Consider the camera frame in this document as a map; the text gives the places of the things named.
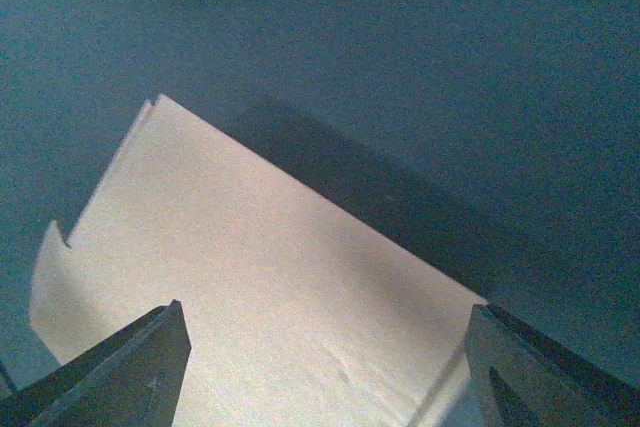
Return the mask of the cardboard box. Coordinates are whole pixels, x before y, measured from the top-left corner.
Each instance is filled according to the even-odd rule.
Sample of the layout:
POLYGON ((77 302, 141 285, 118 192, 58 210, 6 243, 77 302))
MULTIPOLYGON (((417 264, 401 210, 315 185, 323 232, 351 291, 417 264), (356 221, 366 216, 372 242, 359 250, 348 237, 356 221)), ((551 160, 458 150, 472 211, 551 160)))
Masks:
POLYGON ((48 226, 29 321, 66 363, 172 300, 179 426, 438 426, 470 382, 476 294, 160 96, 48 226))

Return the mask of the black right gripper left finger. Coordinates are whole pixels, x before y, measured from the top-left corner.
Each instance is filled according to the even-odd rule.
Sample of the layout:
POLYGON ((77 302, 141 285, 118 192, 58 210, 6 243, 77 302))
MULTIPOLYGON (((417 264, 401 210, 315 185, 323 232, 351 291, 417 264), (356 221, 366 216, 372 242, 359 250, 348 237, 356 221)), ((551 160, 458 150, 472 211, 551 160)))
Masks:
POLYGON ((190 352, 174 300, 2 400, 1 424, 170 426, 190 352))

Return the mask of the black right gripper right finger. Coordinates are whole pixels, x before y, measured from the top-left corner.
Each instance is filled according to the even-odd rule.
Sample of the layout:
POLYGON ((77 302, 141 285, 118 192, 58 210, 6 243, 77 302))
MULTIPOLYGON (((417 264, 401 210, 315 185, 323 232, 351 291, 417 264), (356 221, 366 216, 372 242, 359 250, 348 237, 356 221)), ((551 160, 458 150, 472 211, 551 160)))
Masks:
POLYGON ((493 305, 472 307, 465 352, 487 426, 637 426, 639 390, 493 305))

